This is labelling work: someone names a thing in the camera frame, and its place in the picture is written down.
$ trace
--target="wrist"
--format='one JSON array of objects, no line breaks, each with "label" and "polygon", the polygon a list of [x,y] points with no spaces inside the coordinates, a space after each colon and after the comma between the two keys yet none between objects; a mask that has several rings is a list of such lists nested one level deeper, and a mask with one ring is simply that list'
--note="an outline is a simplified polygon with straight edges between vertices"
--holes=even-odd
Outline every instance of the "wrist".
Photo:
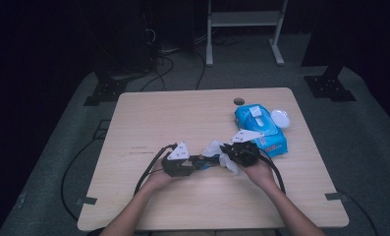
[{"label": "wrist", "polygon": [[139,193],[142,193],[142,194],[144,194],[146,196],[151,197],[151,195],[153,195],[157,190],[158,190],[158,188],[155,185],[146,182],[139,189]]},{"label": "wrist", "polygon": [[274,192],[278,192],[278,191],[281,191],[279,189],[279,187],[277,186],[277,184],[273,181],[263,181],[259,184],[258,186],[262,191],[265,192],[265,194],[270,194],[270,193],[274,193]]}]

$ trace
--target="gray carpet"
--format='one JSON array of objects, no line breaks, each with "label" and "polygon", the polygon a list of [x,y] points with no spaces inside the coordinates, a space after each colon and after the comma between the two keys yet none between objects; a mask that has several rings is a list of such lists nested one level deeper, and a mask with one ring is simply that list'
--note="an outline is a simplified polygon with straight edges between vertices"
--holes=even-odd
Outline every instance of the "gray carpet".
[{"label": "gray carpet", "polygon": [[[321,75],[324,67],[301,68],[309,39],[307,34],[281,35],[280,51],[286,64],[276,65],[268,45],[269,35],[245,36],[232,46],[215,46],[214,66],[206,68],[198,89],[290,88],[303,111],[335,186],[348,193],[372,218],[379,235],[390,235],[390,119],[370,95],[362,78],[345,68],[340,81],[357,101],[333,102],[313,98],[304,76]],[[198,51],[204,58],[205,47]],[[196,54],[167,56],[174,62],[163,77],[167,90],[195,89],[202,73]],[[159,73],[171,66],[158,60]],[[139,91],[156,75],[132,81],[128,92]],[[84,78],[32,171],[23,198],[4,223],[0,235],[85,235],[65,211],[61,200],[63,175],[75,155],[92,141],[101,119],[110,119],[115,102],[84,106],[97,80],[93,73]],[[160,80],[145,90],[163,90]],[[65,200],[75,216],[81,211],[90,179],[103,145],[96,140],[72,164],[66,175]],[[373,235],[371,226],[357,205],[344,202],[350,224],[325,229],[328,235]]]}]

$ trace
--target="cable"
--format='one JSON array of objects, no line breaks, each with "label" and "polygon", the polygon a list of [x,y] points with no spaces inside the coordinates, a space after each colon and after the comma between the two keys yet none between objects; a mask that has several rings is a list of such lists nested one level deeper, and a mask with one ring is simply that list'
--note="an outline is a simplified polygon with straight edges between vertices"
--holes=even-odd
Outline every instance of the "cable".
[{"label": "cable", "polygon": [[269,155],[267,154],[267,152],[264,149],[259,148],[259,150],[261,150],[264,153],[264,156],[262,156],[260,154],[257,155],[249,150],[243,149],[243,151],[246,151],[250,154],[256,155],[260,160],[264,161],[267,165],[269,165],[271,167],[272,170],[274,170],[274,173],[275,173],[277,180],[278,180],[278,184],[280,185],[280,190],[284,194],[286,194],[286,188],[284,187],[283,178],[281,177],[280,171],[278,170],[277,166],[274,164],[271,157],[269,157]]},{"label": "cable", "polygon": [[[212,35],[214,35],[217,31],[219,30],[219,28],[215,28],[213,31],[212,31]],[[194,45],[196,47],[199,47],[199,46],[202,46],[204,44],[201,44],[202,42],[206,41],[207,39],[207,33],[205,33],[204,35],[202,35],[201,37],[198,37],[194,40]],[[160,50],[159,52],[162,54],[162,55],[165,55],[165,56],[168,56],[168,55],[171,55],[173,53],[177,53],[179,52],[180,50],[182,50],[182,48],[180,47],[176,47],[176,48],[173,48],[173,49],[162,49]]]},{"label": "cable", "polygon": [[161,171],[161,170],[163,170],[163,169],[164,169],[164,168],[157,169],[157,170],[153,170],[153,171],[149,172],[148,174],[152,174],[152,173],[155,173],[155,172],[157,172],[157,171]]},{"label": "cable", "polygon": [[197,56],[200,57],[201,63],[202,63],[202,65],[203,65],[203,69],[201,70],[200,78],[198,79],[197,85],[195,86],[195,90],[197,90],[197,89],[198,89],[198,86],[200,85],[201,79],[203,78],[204,71],[205,71],[205,68],[206,68],[206,63],[204,62],[203,57],[202,57],[198,52],[195,52],[195,54],[197,54]]},{"label": "cable", "polygon": [[155,67],[154,72],[160,78],[161,83],[163,84],[163,90],[167,90],[166,83],[164,82],[163,76],[158,73],[157,67]]},{"label": "cable", "polygon": [[151,79],[150,81],[148,81],[148,82],[140,89],[140,91],[143,91],[149,84],[151,84],[152,82],[154,82],[154,81],[156,81],[156,80],[158,80],[158,79],[163,80],[162,77],[165,76],[165,75],[167,75],[169,72],[171,72],[171,70],[173,70],[173,68],[174,68],[174,62],[173,62],[173,60],[171,60],[170,58],[167,58],[167,57],[161,57],[161,58],[166,59],[166,60],[168,60],[168,61],[171,63],[170,69],[168,69],[165,73],[160,74],[160,75],[158,75],[157,77],[155,77],[154,79]]},{"label": "cable", "polygon": [[[237,0],[235,0],[235,1],[232,2],[232,6],[231,6],[231,7],[229,7],[229,4],[230,4],[229,2],[230,2],[229,0],[227,0],[227,1],[225,2],[225,5],[224,5],[223,9],[221,9],[220,12],[232,12],[232,11],[234,10],[235,4],[237,3]],[[220,29],[221,29],[221,28],[213,28],[213,30],[212,30],[212,32],[211,32],[211,35],[216,34]],[[205,34],[202,35],[201,37],[195,39],[195,45],[199,46],[202,42],[206,41],[206,39],[207,39],[207,33],[205,33]],[[235,41],[235,42],[231,43],[231,45],[234,45],[234,44],[236,44],[236,43],[239,43],[239,42],[244,41],[244,38],[242,37],[242,40],[236,40],[236,39],[234,39],[234,41]]]},{"label": "cable", "polygon": [[157,37],[157,34],[155,33],[155,31],[153,29],[145,29],[145,32],[147,32],[147,31],[152,32],[152,40],[151,40],[151,42],[147,42],[148,45],[152,46],[156,37]]},{"label": "cable", "polygon": [[166,147],[163,147],[159,152],[158,154],[152,158],[151,162],[149,163],[149,165],[146,167],[145,171],[142,173],[141,177],[139,178],[139,181],[137,182],[137,185],[136,185],[136,189],[134,190],[134,196],[136,195],[136,193],[139,191],[139,188],[143,182],[143,180],[146,178],[146,176],[148,176],[150,173],[150,170],[152,168],[152,166],[154,166],[155,162],[157,162],[157,160],[161,157],[161,155],[164,153],[164,151],[167,149],[167,148],[176,148],[177,144],[173,144],[173,145],[169,145],[169,146],[166,146]]},{"label": "cable", "polygon": [[67,207],[67,204],[66,204],[66,201],[65,201],[65,198],[64,198],[64,182],[66,180],[66,176],[67,176],[67,173],[69,172],[70,168],[72,167],[73,163],[78,159],[78,157],[81,155],[81,153],[87,148],[89,147],[91,144],[93,144],[93,142],[97,141],[97,140],[100,140],[101,137],[105,136],[107,132],[104,132],[102,133],[101,135],[98,135],[98,136],[94,136],[93,135],[93,138],[92,140],[87,143],[84,147],[82,147],[82,149],[75,155],[75,157],[70,161],[66,171],[64,172],[63,174],[63,179],[62,179],[62,184],[61,184],[61,188],[60,188],[60,195],[61,195],[61,199],[62,199],[62,204],[63,204],[63,207],[64,209],[67,211],[67,213],[75,220],[75,221],[78,221],[79,219],[72,213],[72,211]]},{"label": "cable", "polygon": [[379,236],[378,230],[375,227],[374,222],[372,221],[371,217],[369,217],[369,214],[366,212],[366,210],[351,195],[347,194],[345,191],[341,190],[340,188],[338,188],[336,186],[335,186],[335,188],[339,193],[345,195],[345,197],[347,197],[351,202],[353,202],[361,210],[361,212],[363,213],[363,215],[365,215],[366,219],[368,220],[369,224],[371,225],[371,228],[372,228],[372,231],[374,232],[374,235]]}]

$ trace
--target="wet wipes package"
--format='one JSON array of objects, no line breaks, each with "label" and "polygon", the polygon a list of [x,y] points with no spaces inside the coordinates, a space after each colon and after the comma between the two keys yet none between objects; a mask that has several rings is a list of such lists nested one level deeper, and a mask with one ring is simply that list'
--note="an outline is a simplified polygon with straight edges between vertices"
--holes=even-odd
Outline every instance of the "wet wipes package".
[{"label": "wet wipes package", "polygon": [[235,121],[239,129],[260,132],[263,137],[252,140],[258,148],[265,150],[269,157],[286,153],[287,140],[270,113],[260,104],[239,106],[235,111]]}]

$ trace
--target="metal frame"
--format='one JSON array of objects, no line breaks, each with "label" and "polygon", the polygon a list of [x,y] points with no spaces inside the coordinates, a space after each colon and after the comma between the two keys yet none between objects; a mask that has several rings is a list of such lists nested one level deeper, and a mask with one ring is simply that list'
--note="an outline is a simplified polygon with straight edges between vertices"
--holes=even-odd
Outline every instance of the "metal frame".
[{"label": "metal frame", "polygon": [[277,65],[283,66],[284,60],[278,49],[278,39],[286,14],[288,0],[283,1],[280,11],[256,11],[256,12],[212,12],[212,0],[208,1],[207,14],[207,44],[206,66],[213,66],[212,52],[212,28],[214,27],[251,27],[274,26],[276,27],[273,38],[269,39]]}]

